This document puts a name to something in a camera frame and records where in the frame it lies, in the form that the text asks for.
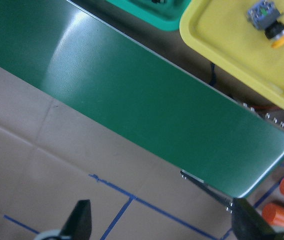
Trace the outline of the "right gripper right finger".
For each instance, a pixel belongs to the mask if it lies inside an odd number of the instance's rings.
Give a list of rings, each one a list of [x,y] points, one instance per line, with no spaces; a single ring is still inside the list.
[[[273,240],[276,232],[245,198],[232,201],[231,227],[238,240]]]

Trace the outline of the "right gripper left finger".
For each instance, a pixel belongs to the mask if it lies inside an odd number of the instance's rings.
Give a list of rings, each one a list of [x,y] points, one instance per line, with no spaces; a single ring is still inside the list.
[[[92,212],[89,199],[79,200],[60,233],[60,240],[89,240],[92,234]]]

